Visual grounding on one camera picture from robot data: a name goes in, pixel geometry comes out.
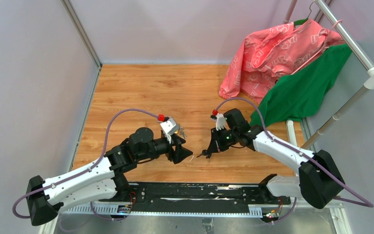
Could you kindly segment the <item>small brass key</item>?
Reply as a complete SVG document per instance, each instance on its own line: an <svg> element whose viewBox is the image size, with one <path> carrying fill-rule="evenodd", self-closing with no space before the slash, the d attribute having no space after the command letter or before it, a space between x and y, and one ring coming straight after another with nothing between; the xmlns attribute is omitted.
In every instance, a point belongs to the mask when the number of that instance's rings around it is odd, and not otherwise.
<svg viewBox="0 0 374 234"><path fill-rule="evenodd" d="M180 135L184 139L186 139L187 137L182 126L179 126L178 135Z"/></svg>

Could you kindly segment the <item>black-headed key bunch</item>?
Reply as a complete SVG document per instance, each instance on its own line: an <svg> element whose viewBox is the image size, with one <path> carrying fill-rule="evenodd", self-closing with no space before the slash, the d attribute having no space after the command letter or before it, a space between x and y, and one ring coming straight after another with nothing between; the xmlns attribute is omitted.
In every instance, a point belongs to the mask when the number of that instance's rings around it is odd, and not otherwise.
<svg viewBox="0 0 374 234"><path fill-rule="evenodd" d="M197 155L196 157L199 158L199 157L207 157L208 156L208 151L207 150L202 150L201 153L199 155Z"/></svg>

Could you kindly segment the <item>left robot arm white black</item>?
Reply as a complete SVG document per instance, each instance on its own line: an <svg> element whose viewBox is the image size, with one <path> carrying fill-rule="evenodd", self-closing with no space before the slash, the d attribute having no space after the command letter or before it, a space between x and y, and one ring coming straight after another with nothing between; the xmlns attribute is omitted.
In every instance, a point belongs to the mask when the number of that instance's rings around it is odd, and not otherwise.
<svg viewBox="0 0 374 234"><path fill-rule="evenodd" d="M174 164L182 162L193 152L183 144L177 134L167 138L164 134L155 139L147 127L137 129L120 145L107 151L100 162L52 178L37 175L28 182L27 206L32 226L40 226L71 207L102 199L125 201L130 186L125 173L141 162L165 155Z"/></svg>

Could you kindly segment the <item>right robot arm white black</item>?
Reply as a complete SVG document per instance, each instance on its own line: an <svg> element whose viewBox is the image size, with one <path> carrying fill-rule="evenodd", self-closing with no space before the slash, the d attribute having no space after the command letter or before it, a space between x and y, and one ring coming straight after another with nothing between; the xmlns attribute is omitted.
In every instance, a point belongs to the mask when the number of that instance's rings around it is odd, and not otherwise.
<svg viewBox="0 0 374 234"><path fill-rule="evenodd" d="M322 209L343 190L343 178L328 152L298 148L260 125L251 126L236 108L224 114L213 110L210 117L216 126L210 130L208 148L202 151L206 158L240 144L274 158L295 173L295 176L267 177L258 191L262 202L269 204L279 196L291 196Z"/></svg>

